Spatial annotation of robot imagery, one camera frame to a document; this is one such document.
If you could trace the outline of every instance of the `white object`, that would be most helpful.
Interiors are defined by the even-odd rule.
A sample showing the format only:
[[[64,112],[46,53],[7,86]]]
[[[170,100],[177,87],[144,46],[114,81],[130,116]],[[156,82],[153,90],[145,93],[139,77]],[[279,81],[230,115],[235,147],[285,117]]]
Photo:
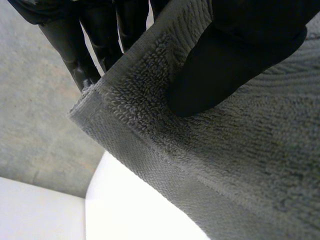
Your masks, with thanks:
[[[155,189],[105,152],[85,200],[87,240],[208,240]]]
[[[85,240],[85,200],[0,177],[0,240]]]

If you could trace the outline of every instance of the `concrete floor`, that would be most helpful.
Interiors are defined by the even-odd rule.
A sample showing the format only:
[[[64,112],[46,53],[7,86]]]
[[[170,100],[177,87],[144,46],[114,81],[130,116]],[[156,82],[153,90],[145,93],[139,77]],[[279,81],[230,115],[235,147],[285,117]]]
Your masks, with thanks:
[[[66,118],[80,92],[37,26],[0,16],[0,177],[84,197],[104,150]]]

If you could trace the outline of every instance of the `floor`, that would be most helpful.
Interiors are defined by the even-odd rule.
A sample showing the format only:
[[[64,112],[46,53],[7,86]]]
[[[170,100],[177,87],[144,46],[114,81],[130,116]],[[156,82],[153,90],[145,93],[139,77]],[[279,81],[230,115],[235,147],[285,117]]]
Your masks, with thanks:
[[[37,26],[0,16],[0,177],[84,198],[104,150],[66,117],[80,92]]]

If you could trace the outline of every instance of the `terry cloth texture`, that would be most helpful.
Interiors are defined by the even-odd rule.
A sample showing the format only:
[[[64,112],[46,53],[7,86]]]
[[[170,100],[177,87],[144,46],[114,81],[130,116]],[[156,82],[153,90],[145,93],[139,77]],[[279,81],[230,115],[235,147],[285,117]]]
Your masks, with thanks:
[[[178,118],[165,91],[210,8],[172,0],[69,117],[211,239],[319,239],[320,15],[291,57],[214,109]]]

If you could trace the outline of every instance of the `gloved hand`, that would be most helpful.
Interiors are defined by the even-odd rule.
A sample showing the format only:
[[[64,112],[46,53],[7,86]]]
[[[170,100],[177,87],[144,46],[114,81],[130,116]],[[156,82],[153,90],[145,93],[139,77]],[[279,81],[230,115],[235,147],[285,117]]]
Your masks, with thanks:
[[[31,24],[39,25],[60,54],[78,88],[100,74],[85,44],[80,23],[106,72],[146,31],[149,0],[8,0]],[[169,0],[151,0],[156,19]]]
[[[212,0],[213,22],[167,91],[169,108],[188,117],[215,107],[240,86],[293,54],[318,0]]]

